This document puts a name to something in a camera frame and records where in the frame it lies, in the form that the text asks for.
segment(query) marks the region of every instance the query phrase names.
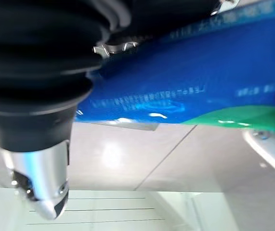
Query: metal nozzle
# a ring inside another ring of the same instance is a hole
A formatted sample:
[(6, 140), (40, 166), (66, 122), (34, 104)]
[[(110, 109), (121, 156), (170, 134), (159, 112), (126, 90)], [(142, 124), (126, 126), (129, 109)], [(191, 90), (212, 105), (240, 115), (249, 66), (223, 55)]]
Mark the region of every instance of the metal nozzle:
[(43, 218), (60, 216), (69, 193), (66, 176), (68, 141), (35, 152), (1, 152), (11, 172), (12, 185), (19, 193)]

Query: white wall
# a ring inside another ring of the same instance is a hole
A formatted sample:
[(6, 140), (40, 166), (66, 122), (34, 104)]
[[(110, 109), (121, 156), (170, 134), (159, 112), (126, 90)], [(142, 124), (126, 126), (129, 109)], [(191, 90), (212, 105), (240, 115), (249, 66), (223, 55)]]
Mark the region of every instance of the white wall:
[(185, 192), (150, 192), (147, 199), (175, 231), (196, 230), (195, 216), (187, 205)]
[(13, 189), (0, 188), (0, 231), (18, 231), (23, 226), (25, 203)]
[(238, 231), (221, 192), (151, 192), (153, 205), (175, 231)]
[(192, 195), (202, 231), (238, 231), (224, 193), (203, 192)]
[(24, 231), (169, 231), (165, 218), (143, 192), (70, 191), (66, 211), (55, 221), (29, 208)]

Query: green stripe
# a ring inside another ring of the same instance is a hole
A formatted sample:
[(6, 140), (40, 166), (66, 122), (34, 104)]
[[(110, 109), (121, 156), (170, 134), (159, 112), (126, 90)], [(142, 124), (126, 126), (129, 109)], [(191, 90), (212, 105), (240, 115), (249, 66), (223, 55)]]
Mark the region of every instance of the green stripe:
[(206, 124), (229, 128), (256, 128), (275, 131), (275, 107), (242, 106), (210, 112), (183, 124)]

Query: blue packaging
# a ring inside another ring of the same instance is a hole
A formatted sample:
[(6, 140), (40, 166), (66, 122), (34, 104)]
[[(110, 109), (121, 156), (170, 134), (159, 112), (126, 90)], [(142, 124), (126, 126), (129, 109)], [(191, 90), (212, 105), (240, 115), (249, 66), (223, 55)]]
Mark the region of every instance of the blue packaging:
[(275, 0), (172, 31), (92, 73), (79, 122), (275, 130)]

